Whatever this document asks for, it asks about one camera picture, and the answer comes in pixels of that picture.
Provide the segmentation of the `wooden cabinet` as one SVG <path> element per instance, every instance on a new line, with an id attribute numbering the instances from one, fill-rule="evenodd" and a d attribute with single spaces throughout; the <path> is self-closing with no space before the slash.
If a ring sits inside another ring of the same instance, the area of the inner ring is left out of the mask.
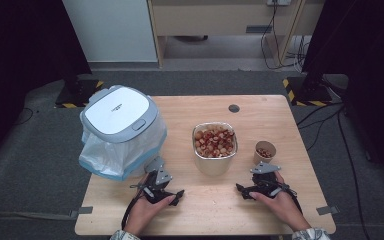
<path id="1" fill-rule="evenodd" d="M 267 0 L 147 1 L 159 59 L 168 36 L 263 34 L 279 67 L 292 38 L 314 32 L 326 0 L 292 0 L 278 7 L 267 6 Z"/>

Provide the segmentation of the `white cabinet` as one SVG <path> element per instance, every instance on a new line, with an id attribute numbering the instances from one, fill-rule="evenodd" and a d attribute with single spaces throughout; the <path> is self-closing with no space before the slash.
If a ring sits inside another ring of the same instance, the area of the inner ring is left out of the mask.
<path id="1" fill-rule="evenodd" d="M 63 0 L 86 59 L 156 62 L 147 0 Z"/>

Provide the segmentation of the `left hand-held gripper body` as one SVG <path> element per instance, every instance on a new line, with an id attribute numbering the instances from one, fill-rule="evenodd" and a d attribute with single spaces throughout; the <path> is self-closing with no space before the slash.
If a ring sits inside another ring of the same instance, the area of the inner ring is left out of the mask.
<path id="1" fill-rule="evenodd" d="M 164 160 L 161 157 L 153 159 L 146 167 L 147 177 L 141 184 L 141 189 L 145 193 L 147 200 L 152 203 L 158 203 L 164 198 L 171 196 L 165 187 L 172 180 L 172 175 L 164 168 Z"/>

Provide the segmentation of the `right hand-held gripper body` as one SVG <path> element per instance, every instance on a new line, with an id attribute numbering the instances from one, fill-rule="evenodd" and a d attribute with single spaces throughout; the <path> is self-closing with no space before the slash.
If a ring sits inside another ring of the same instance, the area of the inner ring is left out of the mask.
<path id="1" fill-rule="evenodd" d="M 253 186 L 246 188 L 246 198 L 251 199 L 251 192 L 261 193 L 269 198 L 274 198 L 280 191 L 287 191 L 289 186 L 277 180 L 275 172 L 281 167 L 265 162 L 258 163 L 250 172 L 253 174 Z"/>

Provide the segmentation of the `white grey lidded trash can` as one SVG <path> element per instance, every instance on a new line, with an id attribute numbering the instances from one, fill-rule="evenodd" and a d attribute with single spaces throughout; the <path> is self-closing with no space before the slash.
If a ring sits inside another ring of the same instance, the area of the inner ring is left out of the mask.
<path id="1" fill-rule="evenodd" d="M 94 94 L 81 112 L 83 126 L 110 143 L 130 141 L 157 118 L 155 102 L 142 92 L 121 85 Z"/>

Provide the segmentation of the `metal container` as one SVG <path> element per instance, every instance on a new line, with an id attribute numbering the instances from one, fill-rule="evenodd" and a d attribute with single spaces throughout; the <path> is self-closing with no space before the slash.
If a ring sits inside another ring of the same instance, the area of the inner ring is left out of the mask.
<path id="1" fill-rule="evenodd" d="M 225 122 L 208 122 L 208 123 L 201 123 L 198 124 L 192 132 L 192 146 L 194 147 L 194 137 L 193 134 L 197 130 L 201 130 L 203 127 L 210 125 L 210 124 L 221 124 L 227 126 L 229 129 L 233 130 L 233 127 Z M 236 140 L 236 147 L 235 147 L 235 152 L 233 155 L 228 156 L 228 157 L 222 157 L 222 158 L 203 158 L 199 156 L 196 153 L 195 147 L 194 147 L 194 154 L 195 154 L 195 165 L 198 168 L 199 171 L 202 173 L 208 175 L 208 176 L 220 176 L 226 173 L 230 167 L 231 160 L 233 157 L 236 155 L 237 150 L 238 150 L 238 144 L 237 144 L 237 138 L 235 137 Z"/>

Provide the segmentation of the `grey table bracket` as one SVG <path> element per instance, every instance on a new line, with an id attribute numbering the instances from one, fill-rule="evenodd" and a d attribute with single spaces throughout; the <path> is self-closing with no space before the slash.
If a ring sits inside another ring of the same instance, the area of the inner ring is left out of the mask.
<path id="1" fill-rule="evenodd" d="M 80 215 L 91 214 L 92 212 L 93 212 L 92 206 L 80 207 L 77 210 L 71 210 L 69 213 L 69 217 L 72 219 L 77 219 Z"/>
<path id="2" fill-rule="evenodd" d="M 337 214 L 340 212 L 340 209 L 337 206 L 323 206 L 316 209 L 319 215 L 326 214 Z"/>

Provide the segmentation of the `white lidded trash bin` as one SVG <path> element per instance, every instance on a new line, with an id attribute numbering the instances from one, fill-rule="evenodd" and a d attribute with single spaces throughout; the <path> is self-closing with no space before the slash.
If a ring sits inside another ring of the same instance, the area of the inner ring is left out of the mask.
<path id="1" fill-rule="evenodd" d="M 83 150 L 79 164 L 91 173 L 116 181 L 158 171 L 164 161 L 159 155 L 167 137 L 161 114 L 142 133 L 124 142 L 110 143 L 83 126 Z"/>

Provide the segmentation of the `person's left hand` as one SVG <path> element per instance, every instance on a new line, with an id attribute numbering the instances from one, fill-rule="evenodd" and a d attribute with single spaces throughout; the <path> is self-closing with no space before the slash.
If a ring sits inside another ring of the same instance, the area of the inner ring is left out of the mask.
<path id="1" fill-rule="evenodd" d="M 140 197 L 132 207 L 123 230 L 139 236 L 152 219 L 160 211 L 168 207 L 174 199 L 174 196 L 168 196 L 152 204 L 145 197 Z"/>

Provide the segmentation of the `person's right hand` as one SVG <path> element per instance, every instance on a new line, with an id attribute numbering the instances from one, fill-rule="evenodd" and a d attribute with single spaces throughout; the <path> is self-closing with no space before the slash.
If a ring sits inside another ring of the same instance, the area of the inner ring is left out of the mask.
<path id="1" fill-rule="evenodd" d="M 256 201 L 264 203 L 293 232 L 311 228 L 311 225 L 294 203 L 293 198 L 285 191 L 280 191 L 274 198 L 269 198 L 258 192 L 250 192 L 249 195 Z"/>

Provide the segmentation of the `black curtain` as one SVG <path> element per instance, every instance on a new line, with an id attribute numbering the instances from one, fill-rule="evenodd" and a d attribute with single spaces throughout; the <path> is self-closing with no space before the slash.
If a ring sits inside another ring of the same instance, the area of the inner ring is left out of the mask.
<path id="1" fill-rule="evenodd" d="M 371 158 L 384 165 L 384 0 L 325 0 L 304 71 L 348 77 L 346 103 Z"/>
<path id="2" fill-rule="evenodd" d="M 0 0 L 0 144 L 29 91 L 90 72 L 62 0 Z"/>

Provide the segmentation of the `brown paper cup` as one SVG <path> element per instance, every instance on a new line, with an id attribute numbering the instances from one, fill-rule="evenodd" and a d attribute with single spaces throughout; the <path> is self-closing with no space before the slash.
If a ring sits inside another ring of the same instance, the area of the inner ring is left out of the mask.
<path id="1" fill-rule="evenodd" d="M 256 152 L 256 150 L 259 149 L 259 148 L 267 149 L 268 151 L 270 151 L 271 154 L 272 154 L 272 157 L 271 157 L 271 158 L 263 158 L 263 157 L 261 157 L 261 156 Z M 260 162 L 269 163 L 269 162 L 274 158 L 274 156 L 276 155 L 276 153 L 277 153 L 277 150 L 276 150 L 276 147 L 275 147 L 274 144 L 272 144 L 272 143 L 269 142 L 269 141 L 259 141 L 259 142 L 257 142 L 256 145 L 255 145 L 254 162 L 255 162 L 255 163 L 260 163 Z"/>

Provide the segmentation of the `black stand base striped edge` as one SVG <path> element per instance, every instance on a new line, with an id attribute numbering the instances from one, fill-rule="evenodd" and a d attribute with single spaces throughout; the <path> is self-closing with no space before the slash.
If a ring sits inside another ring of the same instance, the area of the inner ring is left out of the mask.
<path id="1" fill-rule="evenodd" d="M 325 86 L 311 83 L 305 77 L 287 77 L 282 83 L 293 106 L 326 106 L 332 103 Z"/>
<path id="2" fill-rule="evenodd" d="M 64 85 L 55 101 L 55 106 L 57 108 L 85 107 L 89 103 L 89 98 L 102 86 L 101 80 L 78 80 L 73 88 Z"/>

